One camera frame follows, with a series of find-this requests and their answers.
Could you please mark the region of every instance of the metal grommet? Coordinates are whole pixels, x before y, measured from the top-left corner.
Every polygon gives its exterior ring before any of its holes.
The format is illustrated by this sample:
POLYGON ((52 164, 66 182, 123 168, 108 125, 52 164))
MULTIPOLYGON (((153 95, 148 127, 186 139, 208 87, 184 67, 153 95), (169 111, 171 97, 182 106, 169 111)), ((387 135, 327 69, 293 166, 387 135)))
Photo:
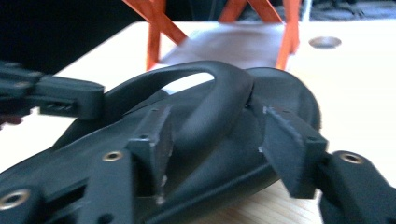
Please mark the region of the metal grommet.
POLYGON ((8 210, 17 207, 26 202, 29 196, 29 189, 18 189, 12 191, 0 199, 0 210, 8 210))
POLYGON ((350 154, 350 153, 343 153, 340 155, 341 159, 344 161, 355 163, 355 164, 363 164, 364 160, 357 155, 350 154))
POLYGON ((102 160, 103 161, 117 161, 119 159, 122 158, 122 152, 120 151, 112 151, 112 152, 108 152, 107 154, 105 154, 105 156, 103 156, 102 160))

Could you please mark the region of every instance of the black rubber strap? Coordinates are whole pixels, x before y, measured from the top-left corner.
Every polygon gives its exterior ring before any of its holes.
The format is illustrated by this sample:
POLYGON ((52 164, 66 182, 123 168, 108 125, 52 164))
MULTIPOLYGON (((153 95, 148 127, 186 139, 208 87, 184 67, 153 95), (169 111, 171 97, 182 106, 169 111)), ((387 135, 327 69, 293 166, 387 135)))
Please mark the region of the black rubber strap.
POLYGON ((253 79, 237 67, 221 62, 183 63, 147 72, 109 91, 105 111, 100 119, 77 119, 51 149, 63 147, 80 137, 122 118, 131 108, 146 100, 167 84, 197 73, 208 73, 215 85, 190 115, 177 134, 177 145, 183 148, 206 148, 233 126, 251 93, 253 79))

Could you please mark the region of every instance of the black plastic bracket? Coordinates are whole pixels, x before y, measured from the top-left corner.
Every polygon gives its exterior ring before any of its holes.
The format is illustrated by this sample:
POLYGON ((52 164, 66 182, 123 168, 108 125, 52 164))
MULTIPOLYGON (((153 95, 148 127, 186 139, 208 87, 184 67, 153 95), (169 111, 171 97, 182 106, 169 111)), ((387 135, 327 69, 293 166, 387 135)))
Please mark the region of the black plastic bracket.
POLYGON ((170 114, 169 105, 151 109, 128 142, 137 163, 138 195, 162 200, 165 194, 165 171, 173 150, 170 114))
POLYGON ((129 150, 109 150, 92 167, 78 224, 135 223, 134 164, 129 150))
POLYGON ((288 110, 265 107, 263 112, 266 124, 262 152, 291 197, 313 198, 317 188, 315 168, 327 140, 288 110))

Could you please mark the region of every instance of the screw hole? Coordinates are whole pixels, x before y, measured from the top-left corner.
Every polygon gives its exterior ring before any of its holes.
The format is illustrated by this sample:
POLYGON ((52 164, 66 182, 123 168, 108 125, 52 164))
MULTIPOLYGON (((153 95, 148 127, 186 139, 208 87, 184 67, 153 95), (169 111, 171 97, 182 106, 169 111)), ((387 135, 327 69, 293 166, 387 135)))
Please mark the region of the screw hole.
POLYGON ((112 151, 103 157, 103 161, 117 161, 121 159, 122 153, 120 151, 112 151))
POLYGON ((315 49, 335 49, 341 45, 341 40, 333 36, 320 36, 309 41, 309 45, 315 49))
POLYGON ((147 134, 142 134, 139 136, 140 139, 148 139, 149 136, 147 134))
POLYGON ((12 195, 11 197, 7 198, 5 203, 15 203, 21 198, 21 195, 12 195))
POLYGON ((344 161, 350 162, 350 163, 355 163, 355 164, 362 164, 363 159, 359 156, 350 154, 350 153, 343 153, 340 155, 341 159, 344 161))
POLYGON ((108 224, 114 220, 114 216, 112 214, 106 213, 98 218, 98 224, 108 224))

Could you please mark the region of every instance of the chair leg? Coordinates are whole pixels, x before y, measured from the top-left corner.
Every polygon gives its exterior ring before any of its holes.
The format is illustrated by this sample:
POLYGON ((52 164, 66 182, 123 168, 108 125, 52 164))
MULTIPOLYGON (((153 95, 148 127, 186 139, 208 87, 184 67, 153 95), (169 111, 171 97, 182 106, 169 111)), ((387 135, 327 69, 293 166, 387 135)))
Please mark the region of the chair leg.
POLYGON ((219 17, 219 22, 233 22, 238 19, 248 0, 228 0, 219 17))
POLYGON ((273 6, 268 0, 248 0, 264 22, 282 22, 273 6))
POLYGON ((161 33, 179 45, 187 36, 158 8, 146 0, 122 0, 149 23, 156 24, 161 33))
POLYGON ((301 1, 296 0, 284 0, 283 6, 285 8, 285 16, 286 16, 286 23, 291 26, 291 45, 290 45, 290 52, 295 53, 297 48, 300 44, 300 37, 299 37, 299 10, 300 10, 301 1))
POLYGON ((280 45, 279 53, 277 54, 276 68, 285 70, 288 62, 290 48, 291 48, 291 32, 290 26, 286 24, 285 32, 283 33, 282 43, 280 45))
MULTIPOLYGON (((152 5, 161 12, 165 12, 166 0, 151 0, 152 5)), ((150 23, 148 25, 148 49, 146 69, 149 70, 160 60, 160 46, 161 46, 161 31, 159 27, 150 23)))

